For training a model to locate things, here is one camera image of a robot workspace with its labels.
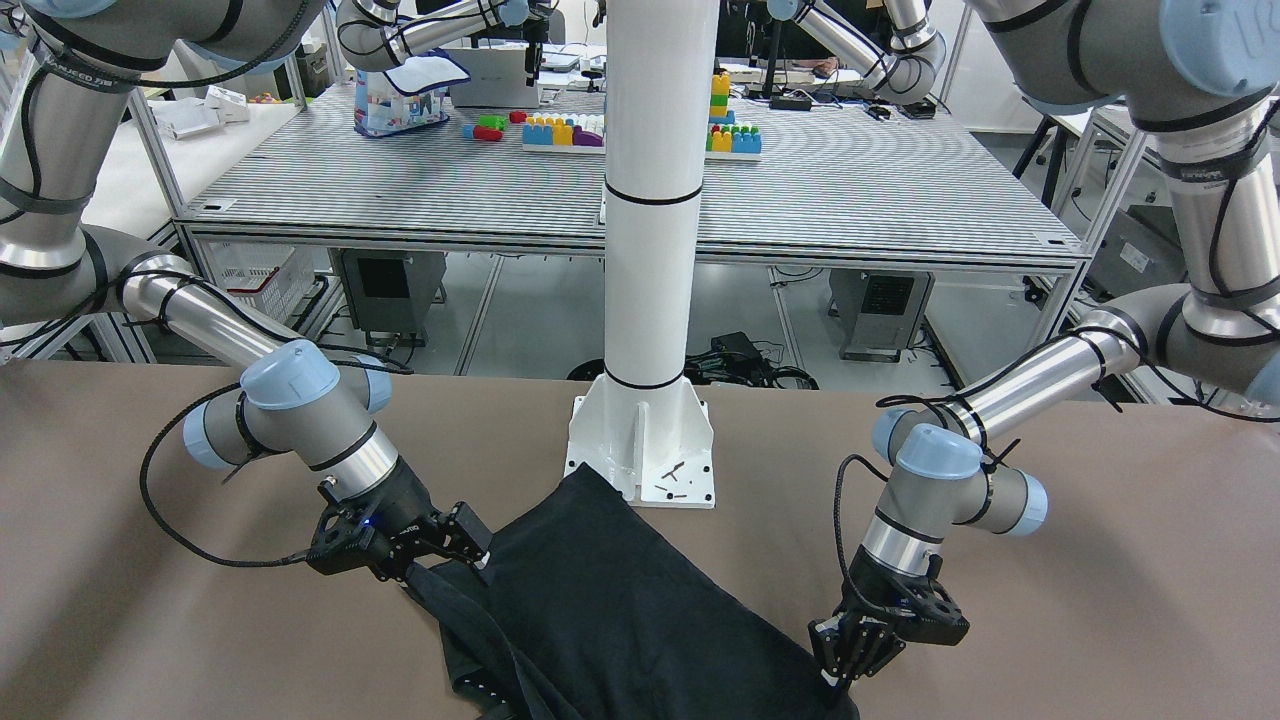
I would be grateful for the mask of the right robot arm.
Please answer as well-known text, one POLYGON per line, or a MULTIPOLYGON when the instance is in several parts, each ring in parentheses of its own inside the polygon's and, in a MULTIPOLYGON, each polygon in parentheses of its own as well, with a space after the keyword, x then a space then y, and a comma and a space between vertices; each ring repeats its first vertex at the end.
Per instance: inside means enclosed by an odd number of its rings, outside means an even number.
POLYGON ((242 370, 239 383, 180 418, 193 457, 237 469, 294 454, 326 509, 311 548, 289 556, 337 574, 367 568, 413 579, 436 555, 484 573, 490 530, 466 505, 438 510, 379 428, 390 364, 334 360, 312 341, 230 299, 182 258, 87 225, 83 210, 129 92, 178 44, 241 74, 300 44, 323 1, 5 1, 28 64, 3 128, 3 323, 125 313, 156 322, 242 370))

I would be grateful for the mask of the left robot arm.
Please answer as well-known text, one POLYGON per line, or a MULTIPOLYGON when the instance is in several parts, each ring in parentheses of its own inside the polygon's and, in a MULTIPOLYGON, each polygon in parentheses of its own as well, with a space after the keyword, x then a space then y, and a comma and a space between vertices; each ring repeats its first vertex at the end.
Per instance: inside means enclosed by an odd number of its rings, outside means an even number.
POLYGON ((1062 334, 941 398, 890 397, 876 451, 890 464, 867 533, 841 559, 844 597, 814 621, 837 693, 909 643, 956 644, 968 620, 940 584, 955 527, 1037 530, 1043 486, 989 442, 1047 407, 1138 366, 1277 404, 1275 1, 974 1, 1025 100, 1076 114, 1123 100, 1171 201, 1187 278, 1083 313, 1062 334))

